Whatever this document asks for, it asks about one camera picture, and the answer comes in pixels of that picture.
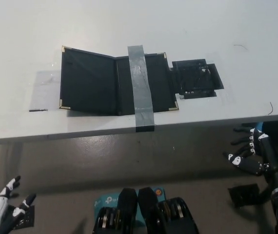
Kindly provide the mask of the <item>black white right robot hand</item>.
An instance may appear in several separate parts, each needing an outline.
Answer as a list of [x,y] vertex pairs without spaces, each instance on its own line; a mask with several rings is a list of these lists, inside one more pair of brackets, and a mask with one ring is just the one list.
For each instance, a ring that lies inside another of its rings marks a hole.
[[234,153],[223,152],[224,158],[245,173],[264,176],[272,193],[278,192],[278,153],[270,136],[256,127],[239,126],[233,131],[246,135],[231,141],[233,146],[242,146]]

